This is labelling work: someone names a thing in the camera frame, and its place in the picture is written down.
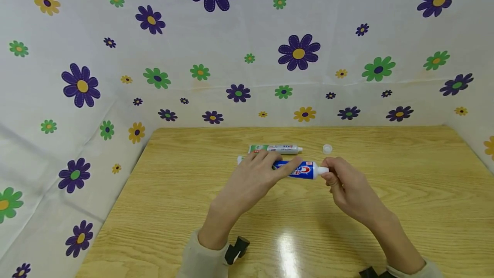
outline hand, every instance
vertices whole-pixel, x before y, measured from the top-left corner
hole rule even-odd
[[[325,158],[321,166],[329,172],[321,175],[333,194],[335,204],[348,216],[373,230],[394,214],[384,206],[365,175],[343,158]]]

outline fabric backdrop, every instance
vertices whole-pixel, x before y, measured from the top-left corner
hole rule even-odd
[[[1,276],[75,275],[159,127],[446,124],[494,171],[493,19],[492,0],[0,0]]]

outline sleeve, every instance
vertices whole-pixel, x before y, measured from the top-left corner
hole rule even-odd
[[[207,249],[197,239],[198,230],[192,233],[182,254],[182,265],[177,278],[227,278],[228,263],[225,254],[228,243],[221,250]]]
[[[391,275],[396,278],[443,278],[442,272],[439,270],[434,262],[427,259],[424,260],[425,266],[419,272],[416,272],[412,275],[404,274],[403,272],[400,272],[389,265],[386,267],[386,269]]]

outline table surface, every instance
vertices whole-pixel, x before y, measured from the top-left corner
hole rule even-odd
[[[152,135],[79,278],[174,277],[182,249],[249,144],[292,143],[304,160],[346,158],[367,174],[445,277],[494,277],[494,178],[451,128],[172,128]],[[230,277],[358,277],[386,259],[324,180],[285,178],[230,233],[250,240]]]

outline yellow flower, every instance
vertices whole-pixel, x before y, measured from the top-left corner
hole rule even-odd
[[[130,76],[122,76],[122,78],[120,80],[124,84],[130,84],[130,83],[132,83],[132,78]]]
[[[465,116],[468,114],[468,111],[467,109],[465,109],[464,107],[460,106],[459,108],[455,108],[455,112],[456,114],[460,115],[460,116]]]
[[[111,168],[111,172],[113,174],[117,174],[120,170],[122,170],[122,167],[118,163],[115,163],[115,165]]]
[[[310,121],[310,119],[315,119],[315,114],[316,111],[312,109],[311,106],[309,106],[308,108],[300,108],[300,110],[298,111],[295,111],[295,117],[293,117],[293,119],[298,119],[299,122],[303,122],[303,121]]]
[[[134,122],[133,127],[129,128],[129,139],[132,141],[133,144],[135,144],[136,142],[139,143],[141,141],[141,138],[146,136],[144,134],[145,130],[146,127],[144,127],[141,122]]]
[[[340,69],[337,71],[337,73],[335,74],[336,77],[338,77],[338,79],[342,79],[343,77],[345,77],[347,75],[347,70],[345,69]]]
[[[487,147],[487,149],[485,150],[485,154],[491,155],[492,160],[494,160],[494,136],[491,136],[490,142],[485,141],[484,145],[485,147]]]
[[[50,16],[52,16],[53,13],[58,13],[57,7],[60,7],[60,2],[56,0],[34,0],[34,3],[39,6],[41,12],[48,12]]]

